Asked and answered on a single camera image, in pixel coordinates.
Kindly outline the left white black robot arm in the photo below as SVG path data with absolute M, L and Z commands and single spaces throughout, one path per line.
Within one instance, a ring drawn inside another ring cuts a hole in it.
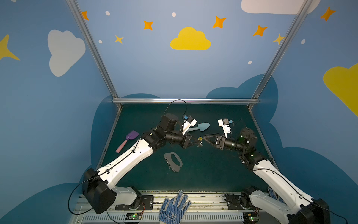
M 141 193 L 133 186 L 118 188 L 116 184 L 138 163 L 167 143 L 177 144 L 181 148 L 200 143 L 198 140 L 192 141 L 192 136 L 187 133 L 197 121 L 191 116 L 184 116 L 183 119 L 181 128 L 176 130 L 178 117 L 170 113 L 163 115 L 155 128 L 144 132 L 139 140 L 118 158 L 98 170 L 90 168 L 85 172 L 82 193 L 96 214 L 107 211 L 117 199 L 120 204 L 137 209 L 140 206 Z

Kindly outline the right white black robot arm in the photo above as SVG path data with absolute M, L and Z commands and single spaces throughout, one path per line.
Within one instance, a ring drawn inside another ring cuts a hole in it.
M 253 130 L 244 128 L 238 138 L 226 134 L 205 135 L 203 139 L 220 150 L 237 151 L 242 164 L 264 180 L 283 200 L 265 195 L 256 187 L 241 192 L 243 207 L 260 208 L 281 224 L 329 224 L 329 206 L 322 199 L 313 199 L 289 181 L 274 165 L 256 150 L 257 137 Z

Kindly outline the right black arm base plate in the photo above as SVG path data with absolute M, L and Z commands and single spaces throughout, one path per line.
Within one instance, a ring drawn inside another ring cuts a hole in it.
M 227 203 L 229 210 L 257 210 L 247 195 L 224 194 L 223 199 Z

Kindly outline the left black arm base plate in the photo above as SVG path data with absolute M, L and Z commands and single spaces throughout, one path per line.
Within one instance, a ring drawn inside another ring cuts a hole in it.
M 153 209 L 154 196 L 153 195 L 144 195 L 141 196 L 140 200 L 137 198 L 131 205 L 117 204 L 115 206 L 116 211 L 141 211 Z

